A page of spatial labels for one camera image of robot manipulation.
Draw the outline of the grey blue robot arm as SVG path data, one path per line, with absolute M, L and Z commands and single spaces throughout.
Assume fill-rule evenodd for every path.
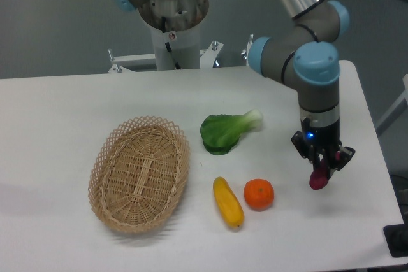
M 208 13 L 208 0 L 114 0 L 138 10 L 152 31 L 159 70 L 198 68 L 196 31 Z M 349 27 L 339 2 L 282 0 L 294 22 L 282 40 L 262 37 L 249 45 L 247 62 L 257 73 L 296 90 L 301 131 L 291 141 L 313 166 L 309 184 L 324 188 L 353 157 L 340 140 L 339 56 L 334 41 Z

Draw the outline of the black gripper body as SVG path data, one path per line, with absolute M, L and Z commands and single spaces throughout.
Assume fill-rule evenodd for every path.
M 340 140 L 340 115 L 338 110 L 325 112 L 300 111 L 301 131 L 291 138 L 300 156 L 312 165 L 314 156 L 336 161 L 336 171 L 340 171 L 353 158 L 355 150 L 345 147 Z

